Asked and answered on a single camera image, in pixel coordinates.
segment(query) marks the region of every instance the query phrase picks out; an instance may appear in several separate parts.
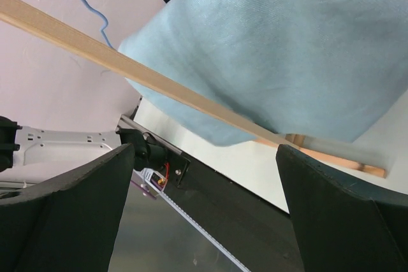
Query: white surface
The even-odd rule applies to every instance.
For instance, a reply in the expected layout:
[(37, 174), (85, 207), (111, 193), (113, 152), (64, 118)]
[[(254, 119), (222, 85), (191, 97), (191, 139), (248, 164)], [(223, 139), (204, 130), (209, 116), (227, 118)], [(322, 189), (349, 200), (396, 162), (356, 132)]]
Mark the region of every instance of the white surface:
[(13, 166), (41, 162), (88, 162), (122, 145), (115, 131), (104, 133), (60, 132), (23, 127), (15, 143)]
[[(387, 179), (359, 171), (341, 170), (408, 194), (407, 109), (408, 93), (405, 93), (378, 123), (352, 145), (316, 140), (309, 140), (309, 145), (336, 152), (346, 158), (357, 157), (369, 164), (386, 166), (389, 171)], [(253, 142), (215, 147), (180, 126), (145, 99), (135, 121), (263, 199), (288, 211), (275, 161), (275, 148)]]
[[(103, 21), (80, 0), (23, 0), (89, 36), (103, 41)], [(88, 0), (109, 19), (112, 45), (141, 28), (162, 0)], [(0, 22), (2, 37), (0, 115), (39, 129), (104, 132), (131, 113), (138, 93), (121, 76)], [(77, 166), (53, 163), (14, 168), (0, 180), (40, 182)]]

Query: black metal bracket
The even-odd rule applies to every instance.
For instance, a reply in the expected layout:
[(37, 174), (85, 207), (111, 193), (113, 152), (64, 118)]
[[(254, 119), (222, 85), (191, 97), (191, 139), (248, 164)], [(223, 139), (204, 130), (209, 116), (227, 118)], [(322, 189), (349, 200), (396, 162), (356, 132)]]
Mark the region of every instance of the black metal bracket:
[(15, 143), (19, 129), (21, 127), (16, 122), (0, 116), (0, 172), (13, 167), (13, 153), (20, 149)]

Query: towel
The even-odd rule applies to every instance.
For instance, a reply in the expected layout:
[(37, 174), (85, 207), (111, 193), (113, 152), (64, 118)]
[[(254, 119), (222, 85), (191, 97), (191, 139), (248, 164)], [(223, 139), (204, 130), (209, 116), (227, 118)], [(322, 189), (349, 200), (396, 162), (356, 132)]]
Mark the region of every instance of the towel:
[[(354, 141), (408, 87), (408, 0), (171, 0), (119, 51), (275, 133)], [(253, 140), (133, 81), (207, 141)]]

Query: gray floor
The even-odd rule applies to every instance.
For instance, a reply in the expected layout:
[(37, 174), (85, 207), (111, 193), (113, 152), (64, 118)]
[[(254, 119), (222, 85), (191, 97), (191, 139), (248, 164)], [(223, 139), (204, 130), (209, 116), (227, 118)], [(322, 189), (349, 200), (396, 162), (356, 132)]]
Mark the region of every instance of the gray floor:
[(213, 244), (164, 200), (132, 185), (109, 272), (238, 272)]

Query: metal surface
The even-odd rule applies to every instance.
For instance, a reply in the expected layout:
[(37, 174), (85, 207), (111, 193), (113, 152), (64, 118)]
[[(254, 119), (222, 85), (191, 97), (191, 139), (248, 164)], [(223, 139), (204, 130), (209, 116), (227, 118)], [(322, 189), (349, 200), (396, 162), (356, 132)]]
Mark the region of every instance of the metal surface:
[(159, 197), (132, 185), (109, 272), (239, 272), (221, 251)]
[(46, 131), (23, 127), (15, 143), (20, 150), (13, 154), (13, 165), (38, 162), (90, 161), (121, 145), (115, 131), (102, 133)]

